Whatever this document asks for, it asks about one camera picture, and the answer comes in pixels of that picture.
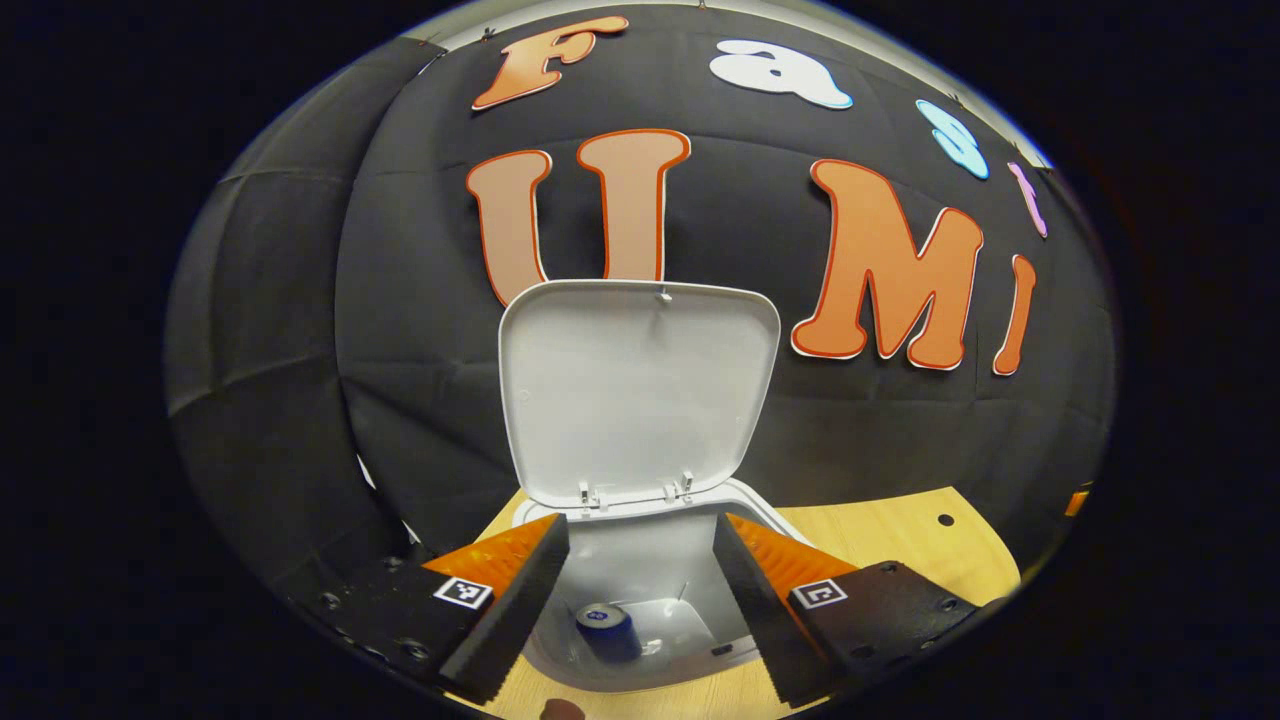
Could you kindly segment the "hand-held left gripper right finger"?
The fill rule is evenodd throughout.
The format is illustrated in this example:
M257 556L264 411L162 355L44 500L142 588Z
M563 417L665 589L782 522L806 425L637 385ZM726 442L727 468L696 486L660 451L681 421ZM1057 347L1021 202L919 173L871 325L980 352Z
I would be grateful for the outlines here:
M980 619L902 562L859 568L732 512L716 519L713 553L792 708L887 682Z

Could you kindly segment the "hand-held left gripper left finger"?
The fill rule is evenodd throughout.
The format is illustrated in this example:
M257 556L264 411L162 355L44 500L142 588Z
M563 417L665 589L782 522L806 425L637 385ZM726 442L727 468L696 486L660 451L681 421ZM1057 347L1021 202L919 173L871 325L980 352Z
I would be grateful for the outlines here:
M484 705L524 652L568 555L570 523L557 512L428 562L383 559L291 602L390 675Z

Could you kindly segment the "blue pop can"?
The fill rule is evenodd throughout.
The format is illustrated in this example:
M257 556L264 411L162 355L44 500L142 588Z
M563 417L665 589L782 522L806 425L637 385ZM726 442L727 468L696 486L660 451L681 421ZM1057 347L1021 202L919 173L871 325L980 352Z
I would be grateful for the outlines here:
M579 634L602 662L625 664L643 655L634 620L621 606L589 603L573 619Z

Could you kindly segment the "white desktop garbage bin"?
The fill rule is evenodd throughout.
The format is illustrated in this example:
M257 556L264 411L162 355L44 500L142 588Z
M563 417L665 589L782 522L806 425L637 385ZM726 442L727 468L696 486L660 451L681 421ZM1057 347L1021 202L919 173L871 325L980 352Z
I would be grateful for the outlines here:
M524 502L563 514L570 555L525 646L540 673L602 693L692 682L759 659L713 553L732 512L795 529L735 474L780 343L765 296L662 281L548 281L498 331L500 396ZM643 655L602 662L573 615L616 603Z

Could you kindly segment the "wooden desktop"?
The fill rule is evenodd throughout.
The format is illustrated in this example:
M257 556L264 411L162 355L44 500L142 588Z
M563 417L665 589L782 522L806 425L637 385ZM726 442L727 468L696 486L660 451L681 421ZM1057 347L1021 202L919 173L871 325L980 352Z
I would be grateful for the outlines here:
M1000 536L951 487L778 512L827 553L858 566L905 562L974 605L1005 597L1021 583ZM518 659L483 708L504 720L539 720L548 700L576 705L586 720L776 720L791 714L776 698L760 660L655 691L609 694L575 689Z

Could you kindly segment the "black backdrop cloth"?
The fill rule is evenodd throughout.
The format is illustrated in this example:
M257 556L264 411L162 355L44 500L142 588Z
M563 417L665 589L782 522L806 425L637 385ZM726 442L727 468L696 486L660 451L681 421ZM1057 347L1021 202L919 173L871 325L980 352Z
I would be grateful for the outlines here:
M605 269L582 141L684 133L666 278L817 309L820 159L893 188L916 245L946 209L984 243L966 355L787 336L736 478L778 507L951 487L1020 570L1055 547L1116 405L1123 314L1100 241L1029 138L957 78L803 0L477 0L402 32L275 119L215 186L166 316L168 413L215 523L268 582L316 582L404 538L470 542L516 493L503 306L465 179L543 151L548 278Z

